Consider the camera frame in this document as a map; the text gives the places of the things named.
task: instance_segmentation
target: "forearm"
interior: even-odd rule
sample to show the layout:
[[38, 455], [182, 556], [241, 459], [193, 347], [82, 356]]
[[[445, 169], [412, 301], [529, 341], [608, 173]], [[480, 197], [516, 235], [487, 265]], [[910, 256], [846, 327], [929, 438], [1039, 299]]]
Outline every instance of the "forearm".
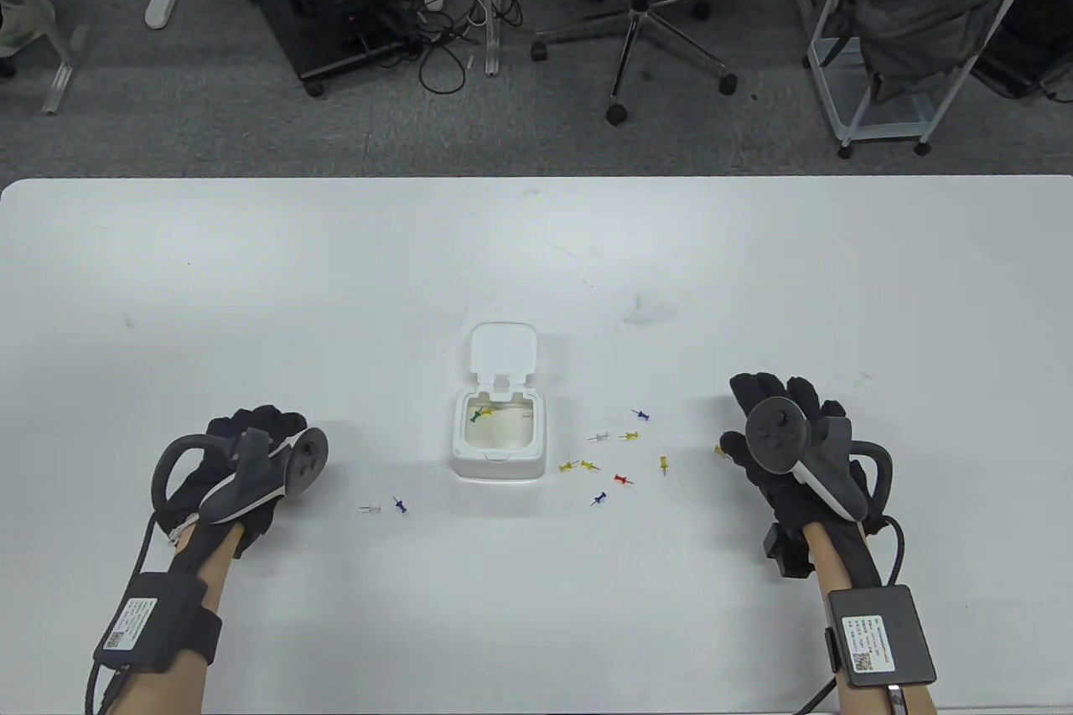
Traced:
[[[183, 550], [196, 527], [182, 535], [179, 551]], [[197, 577], [208, 585], [202, 605], [212, 612], [220, 607], [227, 569], [241, 536], [242, 526], [233, 526], [223, 543], [199, 570]], [[207, 670], [204, 657], [193, 651], [180, 651], [164, 673], [131, 673], [108, 715], [200, 715]]]
[[[820, 593], [824, 607], [827, 605], [827, 595], [834, 589], [852, 588], [850, 575], [846, 571], [842, 558], [831, 543], [827, 531], [819, 522], [805, 526], [805, 539], [812, 554], [812, 565], [820, 581]], [[846, 683], [846, 674], [835, 674], [838, 681], [838, 709], [841, 715], [890, 715], [886, 690], [882, 687], [871, 689], [854, 689]], [[931, 694], [927, 685], [906, 687], [906, 705], [909, 715], [935, 715], [936, 706], [931, 702]]]

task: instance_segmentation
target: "black glove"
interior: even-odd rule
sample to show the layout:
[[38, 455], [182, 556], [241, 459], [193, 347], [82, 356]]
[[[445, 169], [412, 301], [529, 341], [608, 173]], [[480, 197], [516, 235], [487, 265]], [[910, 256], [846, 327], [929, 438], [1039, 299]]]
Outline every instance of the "black glove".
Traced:
[[[846, 415], [846, 408], [834, 399], [827, 399], [821, 405], [815, 388], [800, 377], [793, 377], [782, 385], [782, 381], [773, 374], [739, 374], [731, 379], [731, 391], [746, 415], [768, 396], [785, 396], [793, 399], [810, 423], [817, 423], [825, 415]], [[843, 522], [842, 516], [832, 511], [815, 492], [800, 484], [793, 475], [773, 475], [761, 468], [753, 459], [745, 436], [740, 433], [735, 431], [723, 433], [719, 439], [719, 448], [745, 469], [751, 484], [760, 488], [767, 504], [774, 509], [775, 520], [778, 520], [790, 534], [798, 534], [812, 522]], [[852, 462], [850, 472], [868, 497], [869, 513], [861, 524], [866, 534], [879, 532], [886, 523], [882, 520], [881, 512], [874, 508], [861, 463]]]
[[[300, 413], [281, 413], [271, 405], [262, 405], [253, 410], [241, 408], [234, 415], [215, 419], [205, 428], [207, 435], [221, 438], [237, 438], [249, 428], [264, 431], [273, 444], [280, 443], [306, 428], [306, 418]], [[163, 510], [157, 511], [157, 522], [165, 534], [170, 534], [195, 512], [205, 494], [235, 470], [225, 455], [206, 451], [201, 465], [194, 469], [175, 493], [167, 498]], [[268, 500], [238, 519], [242, 524], [242, 538], [235, 557], [239, 557], [261, 534], [271, 525], [273, 513], [279, 497]]]

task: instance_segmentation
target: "white metal cart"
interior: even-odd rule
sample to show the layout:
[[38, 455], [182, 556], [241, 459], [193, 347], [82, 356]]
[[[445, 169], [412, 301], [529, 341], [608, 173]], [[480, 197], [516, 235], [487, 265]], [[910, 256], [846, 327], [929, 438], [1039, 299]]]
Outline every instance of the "white metal cart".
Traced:
[[[823, 2], [823, 11], [812, 30], [808, 53], [805, 56], [805, 67], [812, 70], [823, 108], [827, 113], [827, 120], [831, 120], [831, 128], [839, 140], [839, 157], [850, 159], [854, 142], [864, 140], [916, 140], [914, 150], [920, 156], [927, 155], [931, 149], [928, 138], [935, 132], [939, 120], [946, 114], [961, 84], [968, 78], [980, 53], [975, 53], [966, 63], [952, 72], [945, 84], [945, 93], [938, 105], [927, 93], [902, 94], [882, 105], [873, 105], [871, 87], [861, 54], [861, 40], [857, 37], [852, 38], [827, 67], [821, 67], [838, 41], [823, 37], [824, 26], [836, 1]], [[986, 47], [987, 41], [1014, 1], [1003, 0], [999, 6], [981, 52]]]

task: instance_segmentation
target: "chair base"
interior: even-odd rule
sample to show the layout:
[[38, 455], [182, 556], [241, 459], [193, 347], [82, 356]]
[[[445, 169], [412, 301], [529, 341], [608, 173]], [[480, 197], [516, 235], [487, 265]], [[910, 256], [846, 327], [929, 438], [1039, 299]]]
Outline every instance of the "chair base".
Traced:
[[[633, 45], [637, 41], [643, 29], [650, 29], [652, 25], [657, 29], [662, 29], [663, 32], [671, 33], [676, 40], [687, 44], [691, 52], [695, 55], [701, 56], [702, 59], [706, 60], [708, 63], [714, 64], [719, 72], [719, 91], [723, 94], [733, 94], [737, 88], [737, 76], [733, 72], [729, 72], [726, 64], [710, 52], [710, 49], [704, 47], [700, 42], [693, 40], [692, 37], [688, 37], [687, 33], [681, 32], [665, 18], [661, 17], [656, 10], [659, 8], [664, 8], [667, 5], [675, 5], [678, 2], [686, 2], [687, 0], [660, 0], [659, 2], [652, 2], [653, 0], [620, 0], [624, 3], [626, 8], [623, 10], [617, 11], [605, 11], [605, 13], [594, 13], [587, 17], [583, 17], [577, 21], [571, 21], [568, 25], [559, 25], [556, 28], [544, 28], [536, 30], [536, 41], [533, 42], [530, 55], [534, 61], [542, 61], [547, 59], [547, 42], [549, 40], [571, 40], [571, 38], [584, 38], [585, 34], [592, 34], [594, 30], [601, 28], [605, 21], [609, 20], [626, 20], [628, 23], [626, 30], [626, 40], [622, 42], [622, 52], [618, 57], [618, 67], [615, 71], [615, 79], [611, 86], [611, 99], [607, 105], [606, 118], [611, 125], [617, 126], [621, 125], [629, 117], [626, 106], [621, 105], [618, 101], [619, 91], [622, 88], [622, 82], [626, 76], [626, 68], [630, 62], [630, 56], [633, 53]], [[693, 8], [693, 15], [697, 18], [707, 18], [710, 13], [710, 6], [703, 2], [702, 0], [696, 1], [696, 5]]]

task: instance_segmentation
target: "black wrist device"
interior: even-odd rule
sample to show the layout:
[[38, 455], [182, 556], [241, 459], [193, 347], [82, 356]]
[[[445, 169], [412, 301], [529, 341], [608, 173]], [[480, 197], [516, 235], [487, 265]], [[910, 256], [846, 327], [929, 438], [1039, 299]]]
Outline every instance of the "black wrist device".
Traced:
[[164, 673], [189, 648], [209, 665], [216, 658], [221, 621], [202, 607], [208, 586], [185, 572], [142, 572], [93, 651], [105, 668]]

